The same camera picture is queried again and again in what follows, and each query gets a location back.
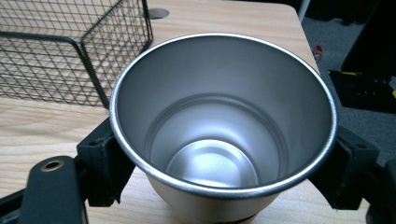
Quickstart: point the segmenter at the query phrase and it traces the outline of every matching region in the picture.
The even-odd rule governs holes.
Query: table surface
[[[170,15],[151,21],[156,45],[196,33],[250,35],[294,52],[318,70],[292,7],[218,0],[148,0],[149,8]],[[76,145],[108,116],[100,107],[0,98],[0,197],[23,189],[29,170],[46,158],[76,156]],[[286,190],[253,223],[365,223],[368,203],[358,211],[332,210],[309,182]],[[121,196],[109,208],[87,207],[91,223],[179,223],[135,169]]]

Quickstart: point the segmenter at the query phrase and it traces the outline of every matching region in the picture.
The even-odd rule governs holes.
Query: wire basket
[[[108,108],[151,41],[146,0],[2,0],[0,96]]]

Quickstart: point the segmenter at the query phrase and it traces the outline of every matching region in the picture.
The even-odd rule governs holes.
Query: metal wire
[[[0,96],[108,107],[148,17],[145,0],[0,1]]]

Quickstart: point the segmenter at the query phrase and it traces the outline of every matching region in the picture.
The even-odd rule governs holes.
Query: black object
[[[344,24],[365,23],[378,2],[379,0],[311,0],[305,16],[320,21],[339,18]]]
[[[389,85],[390,77],[337,71],[329,75],[342,106],[396,114],[396,90]]]
[[[26,189],[0,199],[0,223],[88,223],[84,201],[120,202],[134,164],[106,119],[78,146],[78,155],[53,157],[32,168]]]
[[[396,223],[396,160],[380,167],[378,152],[340,126],[330,157],[309,179],[332,208],[358,209],[364,198],[371,204],[369,224]],[[0,222],[88,222],[84,201],[88,199],[90,206],[120,202],[133,170],[134,164],[106,119],[78,144],[74,159],[54,157],[40,162],[32,169],[25,190],[0,199]],[[67,216],[60,214],[69,209]]]
[[[107,118],[77,145],[75,162],[82,195],[90,206],[108,207],[117,200],[134,171],[134,164],[120,148]]]
[[[146,0],[0,1],[0,96],[108,108],[151,41]]]
[[[18,223],[87,223],[73,159],[59,156],[36,164],[29,174]]]
[[[390,0],[378,3],[346,56],[342,73],[330,72],[332,83],[346,107],[396,114],[396,7]]]
[[[379,149],[339,127],[329,159],[309,180],[335,209],[356,210],[362,198],[371,205],[368,223],[396,223],[396,160],[377,165]]]

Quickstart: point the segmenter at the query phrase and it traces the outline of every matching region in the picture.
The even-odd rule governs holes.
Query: stainless steel cup
[[[247,223],[326,158],[336,133],[317,72],[242,35],[183,36],[121,74],[110,103],[128,157],[186,223]]]

